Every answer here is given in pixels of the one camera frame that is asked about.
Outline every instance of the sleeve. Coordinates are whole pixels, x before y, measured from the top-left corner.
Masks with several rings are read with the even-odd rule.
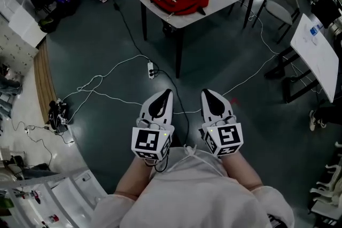
[[[124,215],[131,209],[134,200],[120,195],[108,195],[96,206],[91,219],[91,228],[119,227]]]
[[[269,186],[262,186],[254,189],[252,193],[268,215],[280,219],[287,228],[294,228],[293,211],[278,190]]]

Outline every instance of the white shirt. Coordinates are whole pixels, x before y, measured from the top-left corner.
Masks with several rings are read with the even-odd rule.
[[[294,227],[292,209],[279,191],[263,186],[250,192],[229,178],[211,154],[171,148],[168,168],[154,174],[137,201],[105,197],[91,227],[272,228],[268,215]]]

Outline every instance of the person wearing white shirt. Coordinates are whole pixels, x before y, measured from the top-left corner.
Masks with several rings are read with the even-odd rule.
[[[263,186],[240,152],[218,159],[196,147],[172,147],[167,162],[155,172],[134,158],[115,193],[97,204],[90,227],[294,227],[284,197]]]

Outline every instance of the forearm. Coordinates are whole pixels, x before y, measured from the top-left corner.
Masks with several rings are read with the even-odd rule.
[[[262,181],[259,175],[245,160],[240,152],[236,152],[232,155],[223,156],[221,160],[223,167],[228,173],[228,176],[236,179],[248,190],[251,191],[262,186]]]
[[[151,170],[152,167],[148,167],[144,160],[135,157],[120,179],[115,194],[136,200],[149,184]]]

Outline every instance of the chair seat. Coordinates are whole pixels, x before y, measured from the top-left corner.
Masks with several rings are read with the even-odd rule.
[[[279,5],[278,3],[268,0],[265,5],[266,11],[268,11],[270,14],[272,14],[274,17],[278,18],[279,20],[282,20],[284,23],[289,24],[292,26],[292,18],[291,14]]]

